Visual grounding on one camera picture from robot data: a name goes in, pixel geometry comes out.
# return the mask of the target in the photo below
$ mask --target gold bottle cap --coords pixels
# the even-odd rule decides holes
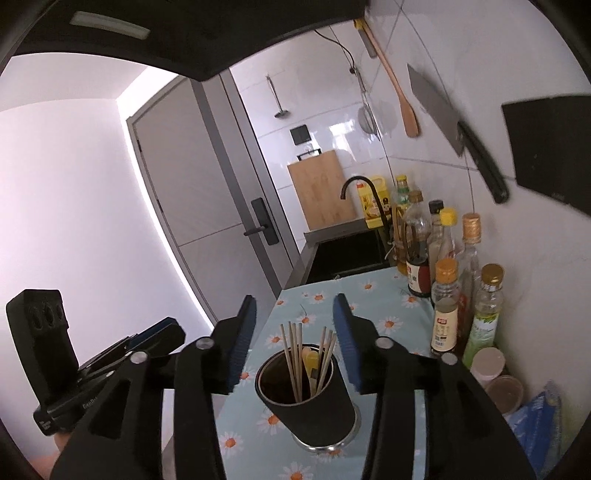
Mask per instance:
[[[452,283],[457,280],[457,260],[442,258],[435,264],[435,280],[438,283]]]
[[[421,190],[413,190],[408,194],[410,203],[418,203],[423,201],[423,193]]]
[[[462,226],[464,227],[464,243],[479,244],[482,236],[480,214],[467,213],[462,215]]]
[[[439,211],[441,217],[441,224],[443,226],[457,225],[457,212],[455,208],[445,207]]]
[[[503,282],[505,270],[503,270],[503,267],[496,263],[489,263],[488,265],[482,267],[480,276],[483,283],[486,283],[491,287],[498,287]]]

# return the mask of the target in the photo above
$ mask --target hand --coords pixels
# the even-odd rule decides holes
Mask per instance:
[[[71,433],[56,433],[53,436],[53,441],[56,443],[57,449],[59,451],[31,461],[33,468],[44,480],[49,480],[53,466],[56,464],[61,451],[66,446],[66,443],[68,443],[68,440],[70,440],[71,435]]]

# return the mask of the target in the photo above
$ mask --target black cup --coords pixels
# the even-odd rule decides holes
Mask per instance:
[[[317,345],[304,345],[318,351]],[[310,398],[306,370],[302,364],[302,397],[296,403],[284,351],[277,352],[260,367],[255,390],[259,398],[292,432],[302,447],[317,451],[349,443],[357,433],[360,418],[354,407],[339,365],[333,356],[324,388]]]

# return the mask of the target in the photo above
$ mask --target kitchen knife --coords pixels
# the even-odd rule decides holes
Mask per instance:
[[[468,149],[495,203],[505,203],[509,200],[509,190],[499,167],[460,114],[410,65],[408,76],[415,97],[433,118],[457,156],[462,155],[464,147]]]

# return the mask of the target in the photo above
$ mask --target sink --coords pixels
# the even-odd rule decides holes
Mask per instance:
[[[390,267],[377,230],[356,233],[318,244],[306,284]]]

